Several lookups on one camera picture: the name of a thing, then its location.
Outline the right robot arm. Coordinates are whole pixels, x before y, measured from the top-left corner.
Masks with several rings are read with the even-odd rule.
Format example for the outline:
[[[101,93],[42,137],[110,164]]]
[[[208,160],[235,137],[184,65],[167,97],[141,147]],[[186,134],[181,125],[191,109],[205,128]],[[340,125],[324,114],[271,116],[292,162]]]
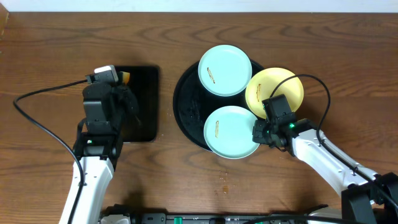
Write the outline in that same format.
[[[397,223],[397,175],[380,175],[350,158],[310,120],[298,120],[285,95],[262,101],[253,140],[288,152],[315,170],[341,197],[341,218],[355,223]]]

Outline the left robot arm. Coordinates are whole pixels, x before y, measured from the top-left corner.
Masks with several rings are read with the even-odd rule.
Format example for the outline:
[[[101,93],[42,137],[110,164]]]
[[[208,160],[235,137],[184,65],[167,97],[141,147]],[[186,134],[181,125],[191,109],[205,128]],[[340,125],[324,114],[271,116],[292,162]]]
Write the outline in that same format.
[[[123,146],[122,127],[138,112],[124,84],[92,83],[83,90],[85,117],[78,123],[73,178],[60,223],[97,223]]]

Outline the green and yellow sponge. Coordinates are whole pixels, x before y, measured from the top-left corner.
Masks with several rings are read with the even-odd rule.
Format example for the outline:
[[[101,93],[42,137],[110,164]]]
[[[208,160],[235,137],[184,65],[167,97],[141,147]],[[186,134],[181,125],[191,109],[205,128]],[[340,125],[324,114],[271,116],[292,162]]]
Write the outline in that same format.
[[[127,85],[130,80],[131,74],[129,72],[119,72],[119,81],[122,85]]]

